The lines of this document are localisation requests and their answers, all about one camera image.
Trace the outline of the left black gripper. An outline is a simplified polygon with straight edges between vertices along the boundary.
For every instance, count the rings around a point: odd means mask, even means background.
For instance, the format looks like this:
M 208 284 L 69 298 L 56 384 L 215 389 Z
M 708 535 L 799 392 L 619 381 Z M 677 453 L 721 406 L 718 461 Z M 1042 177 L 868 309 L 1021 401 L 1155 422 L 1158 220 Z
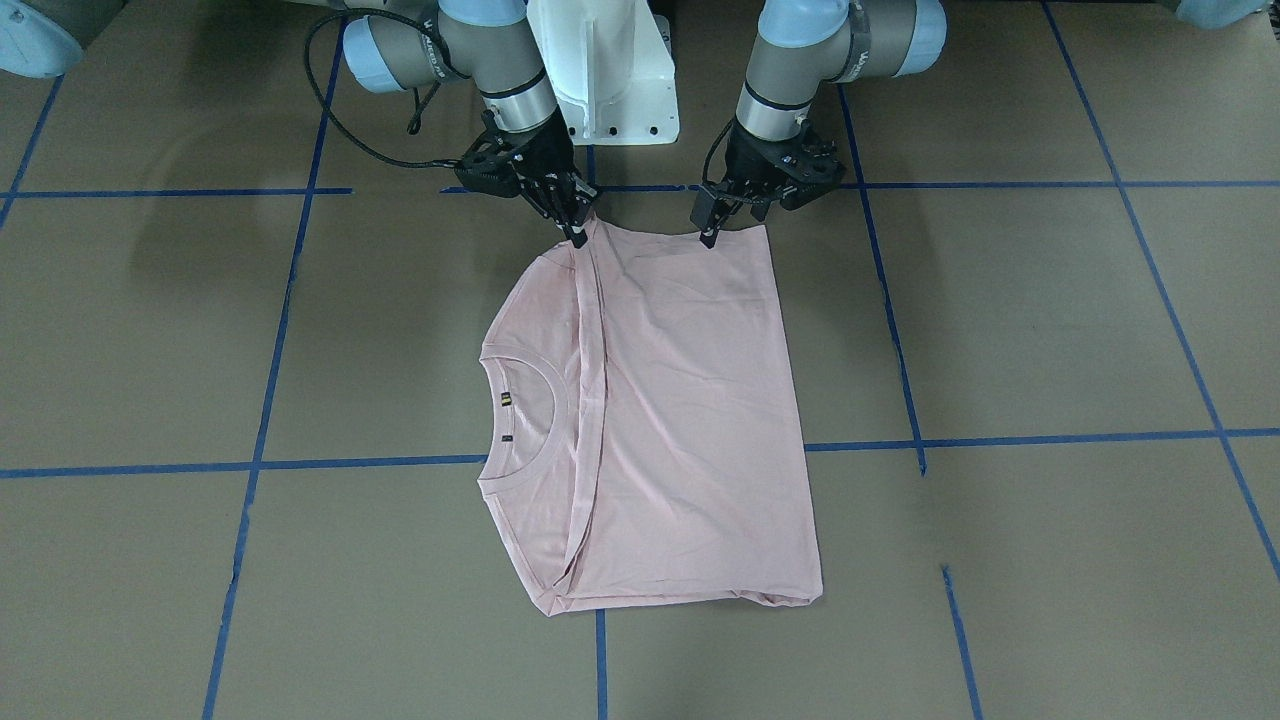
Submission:
M 707 249 L 716 247 L 724 223 L 744 206 L 763 222 L 776 202 L 792 211 L 812 201 L 812 184 L 806 182 L 812 155 L 805 146 L 812 137 L 812 123 L 803 118 L 797 129 L 792 138 L 767 141 L 748 132 L 737 119 L 726 123 L 704 158 L 690 215 Z M 710 182 L 710 160 L 723 141 L 728 142 L 724 176 Z

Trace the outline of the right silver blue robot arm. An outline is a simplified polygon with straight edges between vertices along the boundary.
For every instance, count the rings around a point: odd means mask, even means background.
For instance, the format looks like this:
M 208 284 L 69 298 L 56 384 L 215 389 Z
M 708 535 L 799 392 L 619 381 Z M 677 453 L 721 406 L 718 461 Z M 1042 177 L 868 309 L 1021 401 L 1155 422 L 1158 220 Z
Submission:
M 312 64 L 315 38 L 339 28 L 338 51 L 371 94 L 411 92 L 416 133 L 439 88 L 471 83 L 483 131 L 457 158 L 417 161 L 444 169 L 475 193 L 522 199 L 573 246 L 588 241 L 598 187 L 575 163 L 573 142 L 522 1 L 328 1 L 307 29 L 302 67 L 330 126 L 356 135 L 333 110 Z

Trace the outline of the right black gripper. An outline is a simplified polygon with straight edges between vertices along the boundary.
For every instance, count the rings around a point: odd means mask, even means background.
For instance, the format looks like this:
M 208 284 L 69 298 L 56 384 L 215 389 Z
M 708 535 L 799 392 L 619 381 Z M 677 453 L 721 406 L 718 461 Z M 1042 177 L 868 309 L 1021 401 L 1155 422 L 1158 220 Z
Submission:
M 599 188 L 586 182 L 575 164 L 573 141 L 562 110 L 556 108 L 540 126 L 518 133 L 500 129 L 497 114 L 486 110 L 485 133 L 527 143 L 515 163 L 525 187 L 521 197 L 543 218 L 566 229 L 566 240 L 575 249 L 582 249 L 589 241 L 585 224 Z

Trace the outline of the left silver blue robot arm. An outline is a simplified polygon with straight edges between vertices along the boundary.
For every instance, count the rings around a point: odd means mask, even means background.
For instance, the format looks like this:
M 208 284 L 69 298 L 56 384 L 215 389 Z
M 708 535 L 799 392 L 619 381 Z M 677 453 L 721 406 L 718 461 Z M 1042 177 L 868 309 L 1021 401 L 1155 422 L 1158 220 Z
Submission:
M 763 208 L 819 128 L 826 86 L 867 237 L 913 193 L 1276 188 L 1277 142 L 1238 129 L 1225 51 L 1262 1 L 768 1 L 717 191 Z

